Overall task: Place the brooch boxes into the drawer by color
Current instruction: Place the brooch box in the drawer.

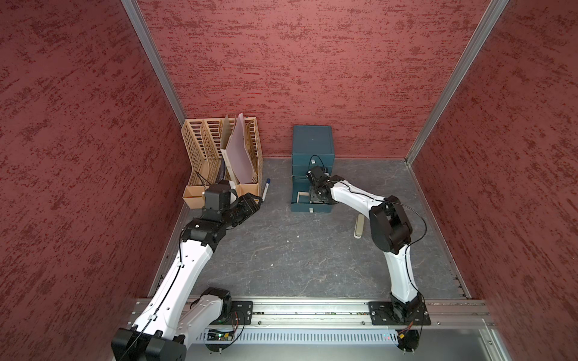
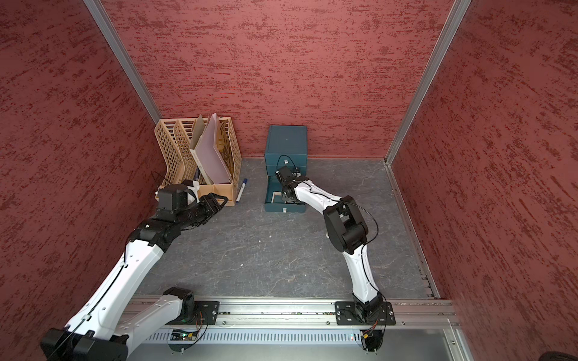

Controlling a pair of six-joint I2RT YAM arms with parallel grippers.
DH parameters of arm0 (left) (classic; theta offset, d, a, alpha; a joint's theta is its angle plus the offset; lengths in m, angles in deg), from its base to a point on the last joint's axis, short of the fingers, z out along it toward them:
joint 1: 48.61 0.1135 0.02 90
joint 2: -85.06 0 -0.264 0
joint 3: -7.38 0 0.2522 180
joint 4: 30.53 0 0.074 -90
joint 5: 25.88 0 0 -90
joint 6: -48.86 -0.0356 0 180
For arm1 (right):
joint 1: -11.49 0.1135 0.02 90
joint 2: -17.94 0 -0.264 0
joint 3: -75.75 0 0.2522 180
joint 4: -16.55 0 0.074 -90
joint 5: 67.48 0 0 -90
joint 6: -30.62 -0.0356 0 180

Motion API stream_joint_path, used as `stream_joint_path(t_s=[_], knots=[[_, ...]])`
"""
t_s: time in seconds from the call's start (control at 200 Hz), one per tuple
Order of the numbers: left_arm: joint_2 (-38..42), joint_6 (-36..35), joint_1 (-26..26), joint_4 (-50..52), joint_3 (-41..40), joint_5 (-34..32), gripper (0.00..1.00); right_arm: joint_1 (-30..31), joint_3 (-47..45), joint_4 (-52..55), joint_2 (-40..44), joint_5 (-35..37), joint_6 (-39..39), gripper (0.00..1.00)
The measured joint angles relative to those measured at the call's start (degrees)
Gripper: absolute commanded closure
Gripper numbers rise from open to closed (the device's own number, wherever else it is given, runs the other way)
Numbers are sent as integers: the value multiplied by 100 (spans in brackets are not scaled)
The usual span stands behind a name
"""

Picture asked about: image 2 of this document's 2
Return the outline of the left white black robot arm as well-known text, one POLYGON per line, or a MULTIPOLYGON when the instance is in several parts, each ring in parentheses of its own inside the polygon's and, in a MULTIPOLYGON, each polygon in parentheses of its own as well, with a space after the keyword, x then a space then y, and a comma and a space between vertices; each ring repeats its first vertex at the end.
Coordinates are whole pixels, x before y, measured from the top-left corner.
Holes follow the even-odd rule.
POLYGON ((49 360, 126 360, 167 323, 208 327, 212 311, 196 306, 190 290, 171 287, 127 321, 121 316, 152 267, 183 231, 206 224, 227 204, 215 193, 198 197, 183 184, 158 193, 153 217, 130 234, 125 251, 98 290, 62 329, 41 341, 49 360))

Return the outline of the pink brooch box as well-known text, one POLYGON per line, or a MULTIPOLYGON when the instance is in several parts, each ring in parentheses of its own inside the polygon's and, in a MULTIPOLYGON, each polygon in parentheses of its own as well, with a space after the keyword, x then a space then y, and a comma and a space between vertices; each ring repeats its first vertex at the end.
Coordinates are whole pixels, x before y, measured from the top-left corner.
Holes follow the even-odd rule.
POLYGON ((286 199, 285 199, 284 194, 282 192, 273 192, 270 202, 283 204, 283 203, 286 203, 286 199))

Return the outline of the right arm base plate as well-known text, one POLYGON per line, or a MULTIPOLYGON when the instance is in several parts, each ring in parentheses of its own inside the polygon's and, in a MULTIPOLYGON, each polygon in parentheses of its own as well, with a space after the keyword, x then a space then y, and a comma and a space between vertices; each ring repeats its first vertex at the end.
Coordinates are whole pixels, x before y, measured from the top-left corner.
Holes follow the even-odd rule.
POLYGON ((397 324, 390 302, 383 302, 373 311, 358 302, 336 302, 335 314, 338 326, 395 326, 397 324))

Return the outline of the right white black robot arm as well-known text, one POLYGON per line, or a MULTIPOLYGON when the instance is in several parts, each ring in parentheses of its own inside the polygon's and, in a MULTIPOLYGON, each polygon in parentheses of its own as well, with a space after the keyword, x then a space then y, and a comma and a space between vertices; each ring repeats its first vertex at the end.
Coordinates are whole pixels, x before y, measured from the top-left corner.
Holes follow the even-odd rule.
POLYGON ((367 254, 369 229, 356 201, 338 197, 283 166, 276 173, 283 197, 304 203, 323 215, 331 244, 344 256, 352 279, 355 317, 370 323, 385 306, 385 297, 374 281, 367 254))

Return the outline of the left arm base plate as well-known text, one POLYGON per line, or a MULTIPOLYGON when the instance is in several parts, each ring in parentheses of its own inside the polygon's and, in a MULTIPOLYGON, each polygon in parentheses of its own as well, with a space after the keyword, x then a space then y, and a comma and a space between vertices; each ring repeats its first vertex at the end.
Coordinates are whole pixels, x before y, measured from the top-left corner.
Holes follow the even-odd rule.
POLYGON ((221 303, 218 301, 187 301, 177 324, 194 326, 215 325, 221 303))

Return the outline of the teal lowest drawer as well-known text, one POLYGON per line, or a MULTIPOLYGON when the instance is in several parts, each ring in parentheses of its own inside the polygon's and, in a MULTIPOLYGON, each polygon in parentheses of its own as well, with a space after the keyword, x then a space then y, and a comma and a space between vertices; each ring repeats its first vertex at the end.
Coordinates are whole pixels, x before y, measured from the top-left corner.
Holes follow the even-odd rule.
POLYGON ((277 177, 269 175, 267 181, 266 200, 264 203, 264 209, 266 212, 304 213, 306 211, 305 204, 298 204, 288 200, 283 204, 271 203, 270 201, 273 192, 281 192, 281 184, 277 177))

